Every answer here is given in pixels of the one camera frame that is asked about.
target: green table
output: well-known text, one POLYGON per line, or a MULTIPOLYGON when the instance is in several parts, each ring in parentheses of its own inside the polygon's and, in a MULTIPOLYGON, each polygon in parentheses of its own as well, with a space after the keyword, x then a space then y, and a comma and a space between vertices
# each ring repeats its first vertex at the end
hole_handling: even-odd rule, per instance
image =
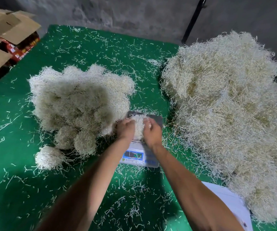
MULTIPOLYGON (((128 72, 136 80, 140 89, 131 98, 133 109, 154 110, 167 118, 171 116, 169 101, 160 91, 161 72, 156 62, 163 63, 177 49, 174 44, 110 32, 50 26, 40 43, 0 80, 0 231, 32 230, 56 198, 97 158, 65 165, 62 171, 35 170, 34 154, 41 145, 50 144, 52 136, 39 131, 31 113, 27 79, 44 66, 61 71, 75 65, 87 70, 97 63, 117 74, 128 72)), ((169 136, 170 129, 163 133, 169 136)), ((197 166, 191 151, 185 151, 178 140, 171 138, 168 147, 190 170, 197 166)), ((201 180, 212 182, 205 171, 200 173, 201 180)), ((91 230, 126 231, 131 227, 191 230, 161 168, 119 164, 91 230)))

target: person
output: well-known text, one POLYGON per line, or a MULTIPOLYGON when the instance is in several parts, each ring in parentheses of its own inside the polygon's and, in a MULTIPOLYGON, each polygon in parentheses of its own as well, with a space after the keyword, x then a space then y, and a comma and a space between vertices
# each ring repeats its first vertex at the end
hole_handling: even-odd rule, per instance
MULTIPOLYGON (((152 150, 194 231, 244 231, 229 208, 162 146, 162 129, 144 119, 143 136, 152 150)), ((61 196, 37 231, 87 231, 102 202, 115 169, 134 137, 135 121, 117 124, 117 139, 97 162, 61 196)))

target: forearm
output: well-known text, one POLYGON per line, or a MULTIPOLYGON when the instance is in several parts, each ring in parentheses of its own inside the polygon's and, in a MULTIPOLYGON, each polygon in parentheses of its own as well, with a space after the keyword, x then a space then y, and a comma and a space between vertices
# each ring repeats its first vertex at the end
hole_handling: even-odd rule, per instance
POLYGON ((164 147, 152 150, 193 230, 243 230, 221 199, 164 147))
POLYGON ((129 147, 129 141, 116 140, 82 177, 53 206, 37 231, 88 230, 114 171, 129 147))

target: white shredded fiber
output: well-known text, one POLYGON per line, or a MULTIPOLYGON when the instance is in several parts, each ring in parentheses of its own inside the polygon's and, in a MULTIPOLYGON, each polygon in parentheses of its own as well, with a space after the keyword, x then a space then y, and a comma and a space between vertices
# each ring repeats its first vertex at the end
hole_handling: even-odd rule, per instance
POLYGON ((144 131, 144 118, 147 117, 147 114, 137 114, 132 115, 130 118, 135 120, 135 133, 133 140, 142 141, 143 140, 143 131, 144 131))
POLYGON ((260 222, 277 221, 277 62, 249 33, 180 47, 161 86, 175 131, 260 222))
POLYGON ((44 146, 35 155, 35 162, 39 169, 60 169, 67 157, 56 147, 44 146))
POLYGON ((43 130, 58 131, 59 149, 75 148, 80 157, 95 152, 96 136, 112 134, 113 124, 129 111, 135 83, 93 64, 86 72, 67 66, 62 72, 44 67, 29 79, 33 113, 43 130))

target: gray wall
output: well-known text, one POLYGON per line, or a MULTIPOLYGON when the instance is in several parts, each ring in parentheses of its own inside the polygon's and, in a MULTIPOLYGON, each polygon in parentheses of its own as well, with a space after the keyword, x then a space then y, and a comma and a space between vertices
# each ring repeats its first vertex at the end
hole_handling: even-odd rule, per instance
MULTIPOLYGON (((44 35, 49 24, 65 24, 180 44, 198 0, 0 0, 0 8, 36 14, 44 35)), ((187 44, 222 32, 250 32, 275 51, 277 0, 207 0, 187 44)))

